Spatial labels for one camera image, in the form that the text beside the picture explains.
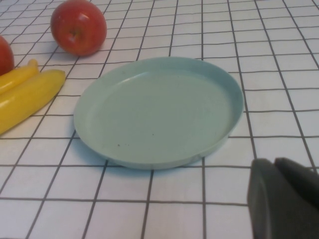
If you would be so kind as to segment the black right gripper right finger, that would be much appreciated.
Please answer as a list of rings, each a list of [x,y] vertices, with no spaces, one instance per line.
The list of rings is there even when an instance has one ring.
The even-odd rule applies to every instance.
[[[288,158],[276,158],[277,169],[307,202],[319,209],[319,175]]]

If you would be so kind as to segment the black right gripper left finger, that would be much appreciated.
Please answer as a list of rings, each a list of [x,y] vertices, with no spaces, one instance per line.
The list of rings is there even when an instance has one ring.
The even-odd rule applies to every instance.
[[[269,160],[252,161],[247,204],[255,239],[319,237],[319,210],[305,201]]]

